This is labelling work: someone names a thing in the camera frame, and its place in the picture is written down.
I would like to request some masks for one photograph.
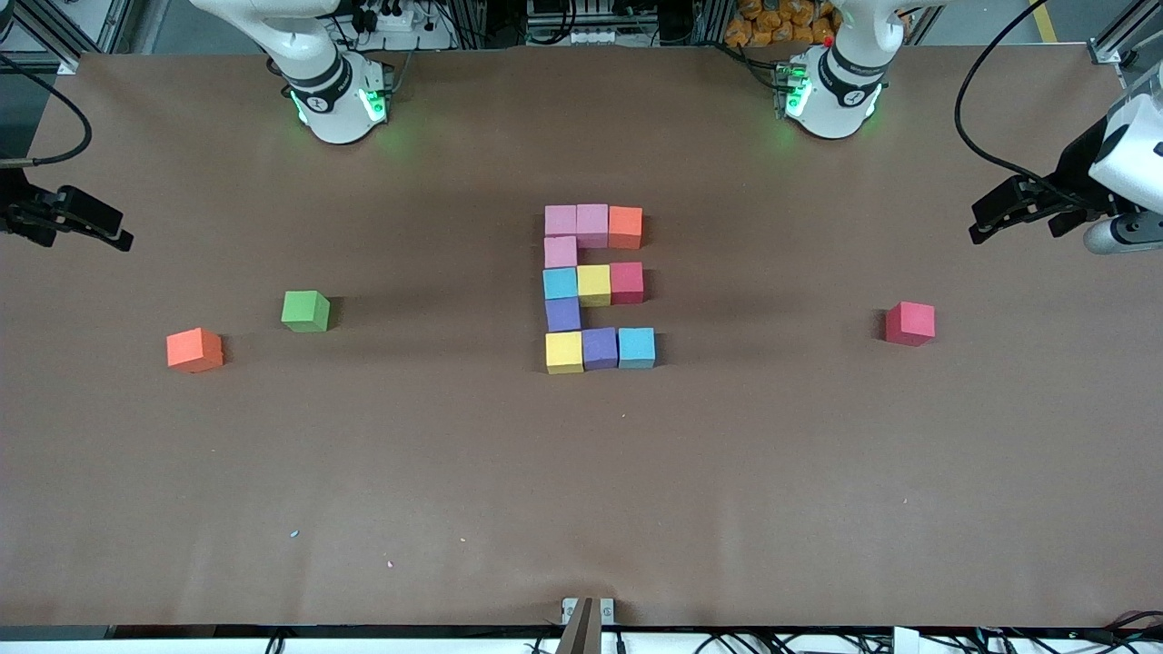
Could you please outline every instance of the cube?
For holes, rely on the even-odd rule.
[[[609,243],[609,205],[578,205],[578,247],[600,249]]]
[[[621,369],[654,368],[654,327],[618,329],[618,367]]]
[[[577,233],[577,205],[549,205],[545,207],[545,236],[573,236]]]
[[[642,207],[609,207],[609,247],[620,250],[642,247]]]
[[[884,340],[901,346],[923,346],[937,335],[934,314],[934,308],[927,304],[898,304],[885,317]]]
[[[201,327],[165,337],[166,364],[181,372],[205,372],[222,365],[222,337]]]
[[[642,262],[609,264],[609,304],[641,304],[644,299]]]
[[[586,370],[618,368],[618,334],[613,327],[582,330],[582,364]]]
[[[573,268],[577,264],[577,236],[545,236],[545,268]]]
[[[609,264],[579,265],[577,270],[582,306],[609,306]]]
[[[545,300],[549,332],[576,332],[582,328],[582,305],[577,298]]]
[[[545,370],[550,375],[582,372],[582,332],[545,334]]]
[[[578,269],[552,268],[541,273],[547,300],[578,297]]]
[[[287,291],[283,297],[283,324],[292,332],[327,332],[331,303],[319,291]]]

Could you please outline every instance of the pink cube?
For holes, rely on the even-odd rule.
[[[609,205],[578,205],[578,247],[609,247]]]
[[[609,304],[641,304],[643,299],[642,262],[609,264]]]
[[[545,236],[545,268],[573,268],[577,264],[577,236]]]
[[[927,304],[898,304],[885,317],[884,340],[901,346],[923,346],[937,335],[934,313]]]
[[[545,207],[545,236],[573,236],[577,233],[577,205],[549,205]]]

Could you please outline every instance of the orange cube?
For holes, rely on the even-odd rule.
[[[181,372],[205,372],[222,365],[222,337],[201,327],[165,337],[170,368]]]
[[[621,250],[642,247],[642,207],[609,207],[609,247]]]

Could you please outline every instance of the table surface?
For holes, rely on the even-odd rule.
[[[0,240],[0,616],[26,623],[1096,625],[1163,604],[1160,255],[1023,226],[956,137],[977,49],[907,49],[855,137],[708,50],[419,55],[316,142],[261,57],[88,57],[83,157],[130,254]],[[1034,170],[1118,94],[1001,49],[968,101]],[[50,106],[37,154],[69,147]],[[541,207],[641,205],[663,365],[549,377]],[[294,334],[281,294],[336,298]],[[922,348],[878,340],[899,300]],[[165,368],[166,334],[229,364]],[[299,532],[291,538],[292,532]]]

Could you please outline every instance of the yellow cube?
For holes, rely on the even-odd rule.
[[[582,306],[609,306],[609,264],[578,266]]]
[[[545,334],[545,369],[550,375],[582,372],[582,332]]]

